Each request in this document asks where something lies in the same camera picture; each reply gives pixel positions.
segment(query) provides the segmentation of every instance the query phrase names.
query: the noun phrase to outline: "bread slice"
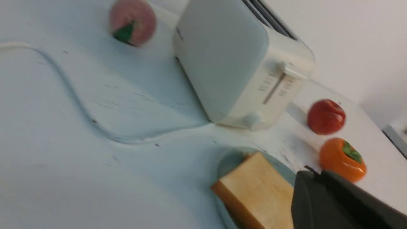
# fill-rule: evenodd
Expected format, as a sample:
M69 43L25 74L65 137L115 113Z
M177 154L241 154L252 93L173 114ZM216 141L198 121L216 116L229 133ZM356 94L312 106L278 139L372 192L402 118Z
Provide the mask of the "bread slice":
M293 187L257 152L222 177L212 191L249 229L293 229Z

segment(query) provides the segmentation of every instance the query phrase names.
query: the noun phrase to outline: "power cord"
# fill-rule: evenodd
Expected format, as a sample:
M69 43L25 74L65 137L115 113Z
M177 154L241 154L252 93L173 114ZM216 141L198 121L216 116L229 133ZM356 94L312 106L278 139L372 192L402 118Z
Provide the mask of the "power cord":
M168 138L170 136L175 136L175 135L181 135L183 133L187 133L189 131L196 131L198 129L202 129L208 126L213 126L214 123L207 123L201 126L195 126L195 127L190 127L190 128L182 128L179 130L173 130L169 131L163 134L155 135L152 137L145 137L145 138L140 138L138 136L124 136L120 134L113 133L109 131L108 129L104 128L101 124L99 124L95 118L92 117L92 115L89 113L89 111L85 108L83 105L82 101L78 97L78 94L76 93L75 89L72 86L72 83L70 82L69 78L66 76L65 72L62 70L62 68L54 61L54 59L49 55L44 49L40 47L34 47L28 43L24 42L0 42L0 50L3 49L9 49L9 48L27 48L34 50L38 53L40 53L45 59L47 59L48 62L51 63L53 68L58 72L58 74L61 76L62 81L64 82L65 86L67 87L69 93L71 94L73 100L79 107L79 111L84 115L86 118L86 121L88 121L92 127L94 127L99 133L101 133L104 137L123 144L128 144L128 145L144 145L144 144L150 144L154 143L157 141L160 141L164 138Z

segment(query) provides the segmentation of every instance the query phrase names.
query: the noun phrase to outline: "orange persimmon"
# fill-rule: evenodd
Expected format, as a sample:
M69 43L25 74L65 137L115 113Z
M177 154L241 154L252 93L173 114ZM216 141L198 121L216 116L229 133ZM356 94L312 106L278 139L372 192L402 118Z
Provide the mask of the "orange persimmon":
M355 183L366 174L362 156L345 140L327 140L319 151L319 164L323 170L332 170Z

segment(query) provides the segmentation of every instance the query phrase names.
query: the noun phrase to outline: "countertop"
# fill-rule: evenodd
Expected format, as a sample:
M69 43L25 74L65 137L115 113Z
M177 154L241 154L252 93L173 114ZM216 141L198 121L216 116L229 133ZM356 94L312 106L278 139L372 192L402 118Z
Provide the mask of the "countertop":
M1 41L46 49L97 121L147 137L208 123L173 56L177 16L153 6L158 28L134 48L107 31L110 0L5 0ZM95 132L59 75L30 50L0 51L0 226L3 228L223 228L209 187L219 152L267 151L298 171L318 169L331 137L349 141L368 167L358 186L407 214L407 160L353 102L308 82L277 124L250 132L208 126L148 145L123 145ZM345 127L318 136L305 123L321 98L340 102Z

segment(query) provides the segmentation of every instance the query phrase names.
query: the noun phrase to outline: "plate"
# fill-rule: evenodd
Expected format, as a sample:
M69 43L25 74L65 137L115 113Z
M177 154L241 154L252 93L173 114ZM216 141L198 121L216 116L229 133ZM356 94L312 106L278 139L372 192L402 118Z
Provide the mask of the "plate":
M232 149L226 149L221 153L220 159L218 160L214 182L219 180L224 175L228 174L238 165L240 165L246 154L260 152L268 160L268 162L280 173L280 175L294 187L295 182L295 173L291 171L287 166L281 163L279 160L274 158L268 153L259 151L250 147L238 147ZM226 206L223 204L222 200L215 195L215 204L218 209L219 215L227 229L246 229L239 221L234 219L227 210Z

